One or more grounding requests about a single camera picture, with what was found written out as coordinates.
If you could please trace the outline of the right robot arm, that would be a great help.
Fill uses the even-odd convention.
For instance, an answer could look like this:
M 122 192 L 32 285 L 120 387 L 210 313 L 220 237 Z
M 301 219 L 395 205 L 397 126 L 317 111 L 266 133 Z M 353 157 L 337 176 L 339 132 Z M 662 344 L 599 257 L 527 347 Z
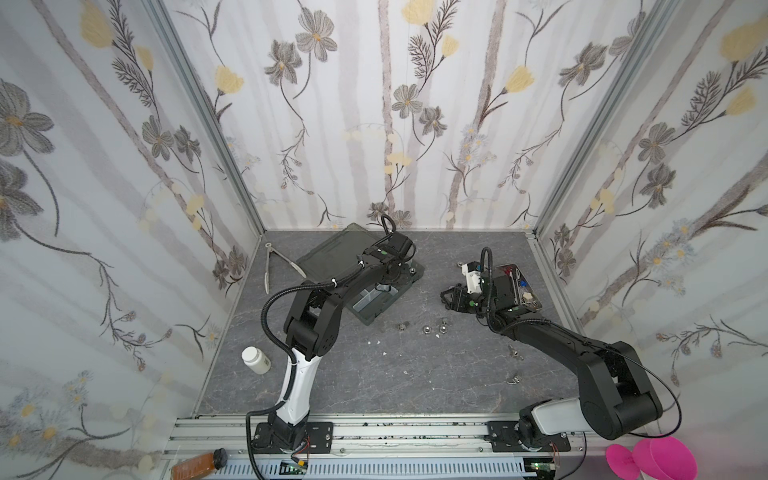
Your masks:
M 663 416 L 653 386 L 659 378 L 632 346 L 592 339 L 545 318 L 521 269 L 495 265 L 488 247 L 479 260 L 463 265 L 462 273 L 464 283 L 440 294 L 446 309 L 474 315 L 492 333 L 538 350 L 576 377 L 576 397 L 520 411 L 515 435 L 523 447 L 541 448 L 567 433 L 592 432 L 606 440 L 639 437 L 640 428 Z

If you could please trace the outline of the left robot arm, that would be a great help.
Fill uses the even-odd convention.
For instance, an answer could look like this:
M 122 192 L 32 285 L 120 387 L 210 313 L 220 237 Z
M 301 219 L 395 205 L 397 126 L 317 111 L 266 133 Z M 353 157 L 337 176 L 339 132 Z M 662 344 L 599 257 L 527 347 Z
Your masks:
M 384 237 L 363 250 L 347 273 L 325 282 L 306 281 L 283 289 L 273 294 L 262 308 L 262 330 L 269 341 L 287 354 L 288 362 L 277 403 L 245 414 L 248 459 L 257 479 L 264 475 L 256 462 L 252 418 L 267 418 L 271 444 L 280 450 L 293 453 L 308 447 L 311 391 L 322 357 L 337 341 L 344 308 L 365 290 L 392 285 L 408 273 L 409 262 L 416 252 L 413 241 L 397 230 L 391 216 L 383 214 L 379 222 Z M 285 338 L 280 339 L 270 329 L 268 316 L 274 303 L 289 294 L 294 299 L 284 324 Z

